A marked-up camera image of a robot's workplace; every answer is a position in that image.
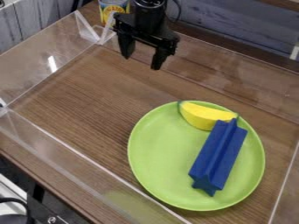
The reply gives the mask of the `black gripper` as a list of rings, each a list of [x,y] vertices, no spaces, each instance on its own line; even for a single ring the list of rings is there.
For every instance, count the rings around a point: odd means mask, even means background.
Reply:
[[[151,68],[159,70],[169,57],[175,54],[181,41],[179,35],[170,29],[165,14],[115,13],[114,31],[122,55],[128,59],[136,49],[136,41],[155,48]]]

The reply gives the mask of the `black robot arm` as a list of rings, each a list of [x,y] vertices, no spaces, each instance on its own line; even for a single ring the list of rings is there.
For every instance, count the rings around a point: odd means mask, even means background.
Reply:
[[[151,68],[159,70],[170,55],[175,55],[179,35],[166,22],[169,0],[134,0],[135,11],[116,12],[114,31],[118,35],[120,53],[128,59],[136,49],[136,41],[155,48]]]

